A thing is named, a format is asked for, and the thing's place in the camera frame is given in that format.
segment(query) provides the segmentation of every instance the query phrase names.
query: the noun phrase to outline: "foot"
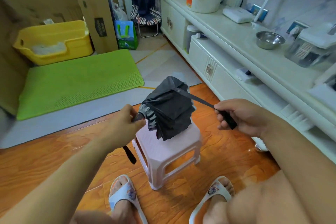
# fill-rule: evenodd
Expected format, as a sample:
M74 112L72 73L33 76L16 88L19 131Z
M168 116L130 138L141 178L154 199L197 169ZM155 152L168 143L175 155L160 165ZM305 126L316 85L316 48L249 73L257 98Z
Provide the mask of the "foot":
M125 176L121 176L118 181L116 181L114 187L112 188L111 195L116 193L122 186L128 182ZM127 223L136 224L133 212L132 204L128 200L120 200L114 207L114 211L111 214L111 218L115 223Z
M227 189L233 197L235 191L230 181L226 178L219 179L219 182ZM208 211L204 215L204 224L226 224L229 223L226 216L226 199L221 195L215 195L211 198Z

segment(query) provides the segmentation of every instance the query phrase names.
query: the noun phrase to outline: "metal bowl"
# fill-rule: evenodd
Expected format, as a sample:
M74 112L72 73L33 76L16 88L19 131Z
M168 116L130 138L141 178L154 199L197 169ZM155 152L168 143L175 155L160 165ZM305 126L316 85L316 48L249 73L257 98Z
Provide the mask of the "metal bowl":
M272 50L285 43L285 39L273 32L260 31L256 33L257 45L266 50Z

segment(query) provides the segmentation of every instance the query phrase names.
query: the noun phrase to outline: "power outlet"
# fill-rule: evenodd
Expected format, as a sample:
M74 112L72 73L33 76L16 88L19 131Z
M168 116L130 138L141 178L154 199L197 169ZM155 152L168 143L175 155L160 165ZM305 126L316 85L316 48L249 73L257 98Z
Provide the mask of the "power outlet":
M305 24L305 23L303 23L303 22L300 22L300 21L294 21L294 22L292 23L292 25L288 28L288 30L287 30L287 34L289 34L289 33L292 31L292 29L295 28L296 26L299 26L299 28L300 28L299 33L300 33L303 29L305 29L305 28L309 28L309 27L310 27L309 25L307 25L307 24Z
M252 6L252 8L250 9L249 12L250 12L251 14L253 14L253 15L257 15L257 14L259 13L260 9L261 9L260 6L254 4L254 5ZM263 22L263 20L265 19L267 13L268 13L268 10L264 9L264 11L263 11L262 14L260 15L258 21Z

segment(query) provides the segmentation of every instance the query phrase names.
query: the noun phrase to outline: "umbrella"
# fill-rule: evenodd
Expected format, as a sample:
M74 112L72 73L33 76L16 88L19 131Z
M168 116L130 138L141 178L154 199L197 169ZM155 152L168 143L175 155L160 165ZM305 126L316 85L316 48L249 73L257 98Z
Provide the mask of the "umbrella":
M157 139L162 138L166 141L173 138L191 124L191 114L196 110L192 100L214 108L212 104L187 91L188 86L185 83L173 76L168 76L141 103L139 112L133 121L147 119L148 129L156 130ZM237 126L227 112L219 112L231 129Z

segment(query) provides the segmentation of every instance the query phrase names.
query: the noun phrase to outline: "pink plastic stool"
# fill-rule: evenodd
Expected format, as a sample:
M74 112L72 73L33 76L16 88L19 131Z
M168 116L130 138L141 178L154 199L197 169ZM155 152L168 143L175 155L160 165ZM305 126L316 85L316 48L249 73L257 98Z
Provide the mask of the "pink plastic stool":
M191 125L185 131L167 141L163 141L162 138L157 139L156 131L149 131L147 125L138 131L136 137L147 159L148 167L142 157L136 140L133 139L132 143L153 190L158 190L170 176L181 171L193 162L197 164L201 159L200 149L202 137L200 130L193 122L191 122ZM166 166L189 151L194 151L194 155L191 159L170 173L165 174Z

